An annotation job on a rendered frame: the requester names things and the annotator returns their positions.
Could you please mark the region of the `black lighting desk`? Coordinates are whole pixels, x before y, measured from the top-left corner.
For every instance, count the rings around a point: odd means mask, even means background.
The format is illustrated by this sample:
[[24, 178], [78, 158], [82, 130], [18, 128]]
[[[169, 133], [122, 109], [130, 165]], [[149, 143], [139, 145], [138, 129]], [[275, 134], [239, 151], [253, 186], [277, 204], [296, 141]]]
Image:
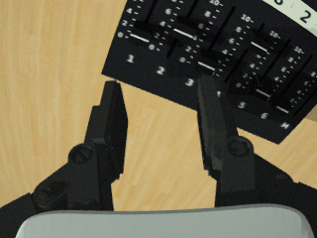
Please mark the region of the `black lighting desk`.
[[197, 111], [206, 73], [279, 145], [317, 104], [317, 0], [127, 0], [101, 74]]

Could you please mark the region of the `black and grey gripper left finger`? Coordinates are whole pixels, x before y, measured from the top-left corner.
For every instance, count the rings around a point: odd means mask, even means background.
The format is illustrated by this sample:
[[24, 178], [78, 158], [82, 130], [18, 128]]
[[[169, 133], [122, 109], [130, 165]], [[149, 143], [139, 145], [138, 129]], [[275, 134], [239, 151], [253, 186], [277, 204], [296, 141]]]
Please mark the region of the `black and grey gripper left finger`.
[[43, 212], [114, 211], [111, 183], [124, 172], [127, 133], [121, 83], [107, 80], [100, 105], [91, 109], [84, 142], [70, 150], [67, 163], [40, 182], [33, 193], [0, 208], [1, 238], [15, 238], [25, 220]]

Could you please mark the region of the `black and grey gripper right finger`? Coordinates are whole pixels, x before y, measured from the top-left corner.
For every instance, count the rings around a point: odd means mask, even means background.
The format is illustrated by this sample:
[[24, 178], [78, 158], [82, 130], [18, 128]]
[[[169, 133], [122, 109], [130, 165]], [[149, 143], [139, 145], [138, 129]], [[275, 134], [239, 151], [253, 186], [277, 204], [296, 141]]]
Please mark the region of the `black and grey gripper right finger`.
[[219, 100], [213, 74], [198, 78], [197, 122], [204, 171], [217, 181], [214, 207], [290, 206], [305, 215], [317, 238], [317, 189], [254, 153], [252, 142], [239, 136], [229, 99]]

